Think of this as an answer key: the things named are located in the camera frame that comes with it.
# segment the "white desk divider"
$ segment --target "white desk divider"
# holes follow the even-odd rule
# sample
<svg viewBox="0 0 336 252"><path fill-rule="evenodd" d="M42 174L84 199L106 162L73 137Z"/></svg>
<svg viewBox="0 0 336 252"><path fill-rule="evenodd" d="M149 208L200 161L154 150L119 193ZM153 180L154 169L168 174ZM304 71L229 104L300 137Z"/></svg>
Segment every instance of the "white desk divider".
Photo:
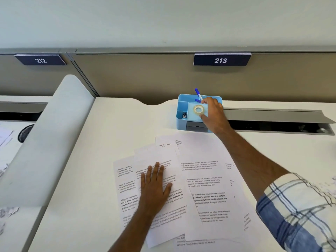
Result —
<svg viewBox="0 0 336 252"><path fill-rule="evenodd" d="M0 207L48 205L94 100L64 77L1 179Z"/></svg>

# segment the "plaid shirt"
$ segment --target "plaid shirt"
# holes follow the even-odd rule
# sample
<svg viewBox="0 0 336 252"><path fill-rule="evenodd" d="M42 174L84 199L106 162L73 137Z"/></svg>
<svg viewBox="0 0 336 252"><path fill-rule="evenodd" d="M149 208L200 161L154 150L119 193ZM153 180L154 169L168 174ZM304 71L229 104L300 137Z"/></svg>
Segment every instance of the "plaid shirt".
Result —
<svg viewBox="0 0 336 252"><path fill-rule="evenodd" d="M336 198L299 175L283 175L267 187L256 211L283 249L336 251Z"/></svg>

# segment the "blue and white plaid sleeve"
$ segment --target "blue and white plaid sleeve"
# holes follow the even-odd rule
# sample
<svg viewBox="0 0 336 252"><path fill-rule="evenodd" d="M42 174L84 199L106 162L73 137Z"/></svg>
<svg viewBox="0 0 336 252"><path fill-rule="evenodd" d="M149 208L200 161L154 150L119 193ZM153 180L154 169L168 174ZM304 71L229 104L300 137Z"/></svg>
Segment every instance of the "blue and white plaid sleeve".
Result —
<svg viewBox="0 0 336 252"><path fill-rule="evenodd" d="M273 182L256 211L290 252L336 251L336 198L295 173Z"/></svg>

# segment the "pen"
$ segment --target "pen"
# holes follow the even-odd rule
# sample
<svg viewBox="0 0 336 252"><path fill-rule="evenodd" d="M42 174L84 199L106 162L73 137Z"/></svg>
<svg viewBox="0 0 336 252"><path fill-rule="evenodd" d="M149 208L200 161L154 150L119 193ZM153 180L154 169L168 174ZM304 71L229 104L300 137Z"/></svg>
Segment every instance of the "pen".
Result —
<svg viewBox="0 0 336 252"><path fill-rule="evenodd" d="M200 92L198 91L197 88L195 88L195 91L196 91L196 94L198 95L199 99L202 101L203 98L202 98L202 96L201 96L201 94L200 94Z"/></svg>

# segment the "beige partition panel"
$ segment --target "beige partition panel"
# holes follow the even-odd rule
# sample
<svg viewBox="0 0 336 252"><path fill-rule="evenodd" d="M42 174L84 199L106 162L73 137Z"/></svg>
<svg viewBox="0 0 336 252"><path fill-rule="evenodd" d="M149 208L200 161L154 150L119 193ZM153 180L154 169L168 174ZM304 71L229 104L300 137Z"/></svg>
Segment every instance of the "beige partition panel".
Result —
<svg viewBox="0 0 336 252"><path fill-rule="evenodd" d="M198 87L225 100L336 102L336 53L252 53L245 67L193 66L193 53L93 49L72 57L102 97L158 104Z"/></svg>
<svg viewBox="0 0 336 252"><path fill-rule="evenodd" d="M52 96L63 78L73 74L94 95L90 86L73 65L71 49L0 49L0 95ZM23 65L15 54L60 54L66 66Z"/></svg>

